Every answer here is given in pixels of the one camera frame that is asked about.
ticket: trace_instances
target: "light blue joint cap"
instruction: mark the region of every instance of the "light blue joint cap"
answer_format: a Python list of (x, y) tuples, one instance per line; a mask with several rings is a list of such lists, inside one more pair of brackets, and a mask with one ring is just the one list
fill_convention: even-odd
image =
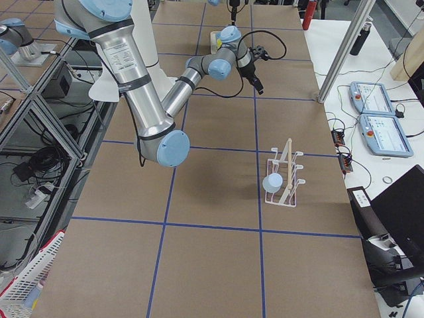
[(240, 40), (241, 32), (238, 30), (236, 26), (230, 25), (221, 31), (219, 38), (221, 39), (223, 43), (234, 42), (234, 41)]
[(216, 80), (225, 80), (231, 73), (231, 64), (222, 58), (213, 60), (207, 68), (207, 73)]
[(219, 0), (207, 0), (210, 5), (216, 7), (219, 4)]
[(2, 25), (5, 25), (7, 27), (21, 27), (24, 24), (24, 22), (22, 22), (22, 20), (18, 19), (18, 18), (10, 18), (10, 19), (5, 19), (3, 21), (0, 21), (0, 23)]
[(3, 51), (5, 51), (7, 55), (12, 55), (18, 50), (18, 48), (14, 44), (6, 40), (0, 40), (0, 47), (3, 49)]
[(79, 0), (79, 2), (95, 17), (110, 22), (125, 20), (133, 7), (133, 0)]
[(183, 131), (172, 131), (159, 144), (157, 156), (160, 165), (165, 167), (179, 166), (188, 155), (190, 140)]
[(64, 34), (66, 36), (70, 36), (72, 38), (80, 38), (82, 40), (89, 40), (90, 37), (88, 36), (88, 34), (78, 28), (74, 28), (72, 26), (68, 26), (68, 25), (64, 25), (63, 23), (60, 23), (57, 20), (54, 20), (54, 22), (56, 23), (56, 30), (61, 33)]
[(188, 68), (188, 64), (190, 63), (190, 61), (192, 60), (193, 58), (189, 58), (187, 61), (185, 61), (185, 68)]

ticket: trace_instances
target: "white table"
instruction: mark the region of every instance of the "white table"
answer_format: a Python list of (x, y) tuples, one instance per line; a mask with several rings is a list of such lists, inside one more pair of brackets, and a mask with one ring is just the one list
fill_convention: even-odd
[[(324, 82), (325, 76), (320, 76), (318, 74), (327, 74), (349, 23), (349, 21), (312, 20), (309, 30), (305, 31), (307, 45), (309, 47), (315, 72), (317, 73), (316, 76), (318, 85), (320, 87)], [(377, 33), (375, 28), (372, 28), (371, 33), (359, 55), (349, 55), (344, 63), (341, 73), (353, 70), (373, 71), (388, 65), (391, 59), (392, 55), (386, 48), (386, 45), (380, 35)], [(338, 119), (341, 119), (346, 124), (346, 127), (353, 126), (355, 120), (341, 111), (341, 102), (337, 93), (337, 86), (350, 85), (352, 81), (378, 81), (379, 83), (383, 83), (386, 88), (396, 87), (405, 82), (394, 81), (391, 78), (390, 70), (394, 64), (395, 63), (392, 62), (385, 70), (378, 70), (372, 73), (356, 72), (339, 75), (327, 100), (325, 101), (325, 110), (327, 112), (334, 113)], [(340, 87), (339, 90), (341, 93), (343, 109), (352, 116), (357, 117), (358, 113), (350, 102), (350, 95), (348, 93), (349, 88)], [(390, 99), (393, 100), (416, 98), (412, 89), (407, 84), (396, 89), (388, 90), (388, 94)], [(405, 118), (400, 119), (400, 123), (405, 134), (416, 134), (424, 130), (424, 109), (421, 104), (418, 101), (405, 102), (403, 104), (406, 108)], [(327, 118), (334, 118), (334, 116), (327, 113)], [(335, 121), (329, 121), (330, 128), (333, 127), (334, 122)], [(340, 122), (336, 122), (335, 126), (337, 128), (342, 127)], [(347, 130), (345, 132), (344, 140), (346, 145), (352, 149), (353, 159), (366, 166), (372, 175), (372, 183), (366, 190), (371, 199), (374, 199), (389, 186), (389, 184), (385, 184), (383, 182), (384, 176), (391, 177), (393, 182), (395, 182), (412, 166), (420, 164), (424, 167), (424, 134), (414, 138), (409, 138), (409, 143), (414, 151), (414, 155), (411, 158), (381, 157), (372, 155), (361, 136), (359, 128), (359, 125), (357, 125), (354, 132), (353, 129)], [(354, 162), (352, 166), (354, 172), (346, 175), (346, 188), (357, 186), (366, 187), (370, 180), (368, 173), (364, 170), (364, 168)], [(379, 294), (376, 294), (376, 297), (378, 298), (382, 317), (387, 317), (392, 311), (399, 311), (398, 316), (400, 314), (401, 317), (402, 309), (390, 308), (384, 303), (384, 300)], [(409, 306), (407, 318), (422, 318), (423, 313), (424, 296), (415, 296)]]

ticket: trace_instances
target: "white cylinder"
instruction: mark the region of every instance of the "white cylinder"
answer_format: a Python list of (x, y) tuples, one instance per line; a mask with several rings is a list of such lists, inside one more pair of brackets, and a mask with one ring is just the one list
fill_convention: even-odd
[(266, 176), (262, 181), (262, 186), (268, 193), (278, 192), (281, 189), (282, 185), (283, 177), (281, 177), (281, 175), (275, 172), (273, 174), (270, 174), (269, 176)]

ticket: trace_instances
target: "white plastic crate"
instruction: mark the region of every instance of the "white plastic crate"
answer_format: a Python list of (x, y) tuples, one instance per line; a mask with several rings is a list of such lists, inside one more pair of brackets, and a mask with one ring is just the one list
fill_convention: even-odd
[(37, 283), (45, 280), (56, 257), (64, 232), (57, 232), (25, 269), (0, 293), (0, 318), (28, 318), (31, 309), (23, 305)]

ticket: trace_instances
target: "gray floor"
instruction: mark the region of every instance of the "gray floor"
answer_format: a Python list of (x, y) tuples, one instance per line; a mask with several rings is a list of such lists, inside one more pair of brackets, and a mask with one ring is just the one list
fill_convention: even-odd
[[(344, 1), (345, 0), (330, 0), (327, 4), (325, 18), (327, 20), (352, 20), (360, 1), (351, 0), (347, 6), (343, 5)], [(384, 0), (377, 0), (371, 10), (370, 16), (373, 19), (374, 26), (387, 46), (392, 38), (404, 36), (406, 31), (405, 27), (392, 13)]]

